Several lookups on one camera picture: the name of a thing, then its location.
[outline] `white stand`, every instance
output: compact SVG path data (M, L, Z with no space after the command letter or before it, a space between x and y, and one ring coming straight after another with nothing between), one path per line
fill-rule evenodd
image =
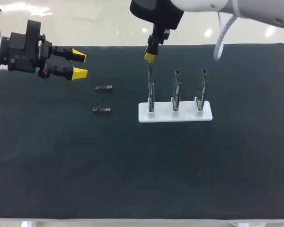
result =
M149 112L148 103L139 103L139 122L195 122L213 119L208 101L205 101L202 111L198 111L196 97L194 101L180 102L179 111L174 111L172 103L173 98L170 102L155 102L154 112Z

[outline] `circuit board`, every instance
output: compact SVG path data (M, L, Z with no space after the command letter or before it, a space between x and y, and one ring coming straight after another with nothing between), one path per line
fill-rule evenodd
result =
M208 80L207 80L207 71L206 70L201 70L202 75L199 79L199 84L198 84L198 90L197 90L197 106L198 110L202 111L204 102L205 102L205 96L207 92L207 87L208 87Z

